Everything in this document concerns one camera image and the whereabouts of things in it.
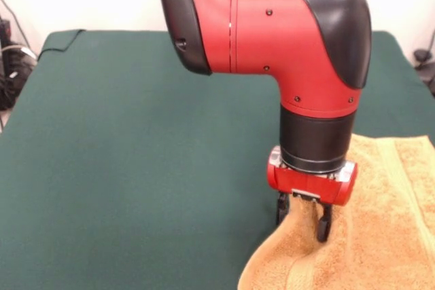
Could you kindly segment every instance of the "red robot arm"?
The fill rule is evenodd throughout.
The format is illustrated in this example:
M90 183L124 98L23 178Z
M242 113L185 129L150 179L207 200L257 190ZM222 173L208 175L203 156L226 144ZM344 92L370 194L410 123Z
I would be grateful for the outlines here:
M366 0L161 1L185 68L203 75L267 74L276 79L285 166L309 175L345 168L370 62ZM320 184L329 190L337 186ZM286 192L289 187L277 189ZM325 202L346 202L351 187L346 189L347 194Z

